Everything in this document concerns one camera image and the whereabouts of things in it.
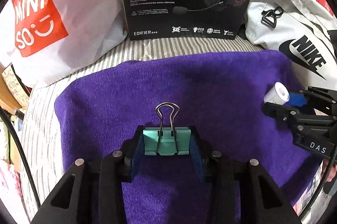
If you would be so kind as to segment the person right hand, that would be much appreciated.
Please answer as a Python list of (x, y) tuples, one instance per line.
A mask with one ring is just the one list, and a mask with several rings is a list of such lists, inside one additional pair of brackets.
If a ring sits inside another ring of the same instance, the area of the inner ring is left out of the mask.
[[(324, 160), (324, 161), (323, 161), (323, 169), (322, 169), (322, 172), (325, 172), (325, 171), (326, 171), (327, 166), (328, 166), (328, 161), (327, 161), (327, 160)], [(327, 181), (327, 182), (331, 182), (331, 181), (334, 179), (335, 176), (336, 176), (336, 165), (333, 165), (333, 166), (331, 167), (330, 173), (329, 173), (329, 175), (328, 175), (326, 181)]]

